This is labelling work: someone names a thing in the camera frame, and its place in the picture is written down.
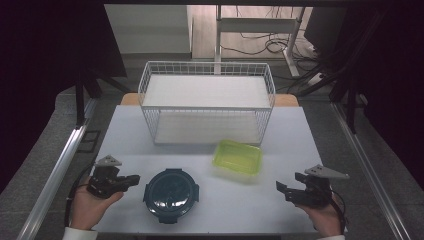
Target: dark round container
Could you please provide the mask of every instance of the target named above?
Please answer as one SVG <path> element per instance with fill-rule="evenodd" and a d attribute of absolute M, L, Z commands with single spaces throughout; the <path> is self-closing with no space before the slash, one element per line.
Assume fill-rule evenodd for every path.
<path fill-rule="evenodd" d="M 146 185 L 143 202 L 160 223 L 173 224 L 199 201 L 199 185 L 182 169 L 166 169 Z"/>

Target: black curtain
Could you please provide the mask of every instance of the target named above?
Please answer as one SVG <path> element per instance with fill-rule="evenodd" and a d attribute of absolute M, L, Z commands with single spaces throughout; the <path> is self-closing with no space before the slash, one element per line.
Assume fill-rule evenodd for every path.
<path fill-rule="evenodd" d="M 1 1 L 0 190 L 25 160 L 58 93 L 87 69 L 126 76 L 103 4 Z"/>
<path fill-rule="evenodd" d="M 358 67 L 365 114 L 424 188 L 424 7 L 395 1 Z"/>

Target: white sleeve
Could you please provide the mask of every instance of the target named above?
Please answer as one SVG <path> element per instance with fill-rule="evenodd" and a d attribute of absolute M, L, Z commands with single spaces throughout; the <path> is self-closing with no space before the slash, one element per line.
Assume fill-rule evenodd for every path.
<path fill-rule="evenodd" d="M 65 234 L 62 240 L 95 240 L 96 231 L 78 230 L 74 228 L 65 228 Z"/>
<path fill-rule="evenodd" d="M 318 240 L 345 240 L 344 235 L 334 236 L 334 237 L 326 237 L 326 238 L 320 238 Z"/>

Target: white tabletop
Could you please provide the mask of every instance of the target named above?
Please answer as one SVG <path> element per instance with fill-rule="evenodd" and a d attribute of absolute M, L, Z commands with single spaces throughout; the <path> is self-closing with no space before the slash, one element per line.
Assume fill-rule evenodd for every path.
<path fill-rule="evenodd" d="M 282 234 L 315 232 L 308 216 L 286 202 L 275 181 L 304 189 L 294 179 L 322 164 L 301 107 L 274 108 L 261 149 L 260 173 L 247 177 L 212 166 L 216 145 L 156 146 L 139 106 L 118 106 L 98 158 L 123 162 L 119 176 L 140 184 L 112 205 L 94 228 L 141 234 Z M 143 200 L 145 185 L 166 168 L 182 168 L 200 186 L 200 201 L 176 224 L 160 224 Z"/>

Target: gray carpet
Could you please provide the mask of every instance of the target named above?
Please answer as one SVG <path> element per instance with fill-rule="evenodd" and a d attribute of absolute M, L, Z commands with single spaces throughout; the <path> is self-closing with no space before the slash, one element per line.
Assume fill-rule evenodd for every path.
<path fill-rule="evenodd" d="M 128 79 L 119 79 L 133 90 L 137 89 L 143 61 L 139 68 L 129 68 Z M 287 68 L 282 61 L 270 62 L 271 71 L 275 75 L 287 76 Z M 291 85 L 292 80 L 274 78 L 277 88 Z M 63 235 L 63 218 L 65 199 L 73 180 L 78 173 L 95 158 L 101 141 L 107 131 L 114 106 L 119 104 L 123 94 L 115 88 L 99 81 L 103 96 L 95 109 L 95 117 L 88 128 L 100 133 L 99 142 L 89 153 L 77 153 L 56 194 L 56 197 L 44 219 L 36 239 L 61 239 Z M 361 166 L 349 145 L 345 134 L 336 118 L 326 94 L 329 89 L 323 88 L 307 97 L 299 99 L 304 108 L 315 143 L 323 164 L 340 172 L 348 173 L 350 180 L 333 180 L 333 189 L 338 191 L 346 202 L 349 219 L 347 239 L 396 239 L 381 211 L 374 194 L 363 174 Z M 26 161 L 0 195 L 0 238 L 16 239 L 56 160 L 69 138 L 75 124 L 74 90 L 68 89 L 59 94 L 56 110 L 50 122 L 40 136 L 37 144 L 28 155 Z M 413 239 L 424 239 L 424 193 L 415 183 L 401 161 L 390 150 L 387 144 L 375 132 L 362 109 L 356 112 L 357 136 L 362 142 L 369 158 L 376 169 L 383 185 L 396 204 L 406 227 Z M 92 146 L 82 144 L 80 149 L 87 150 Z M 128 235 L 100 234 L 98 239 L 199 239 L 199 237 L 142 237 Z M 279 236 L 268 237 L 202 237 L 201 239 L 279 239 Z M 316 239 L 317 235 L 289 234 L 282 239 Z"/>

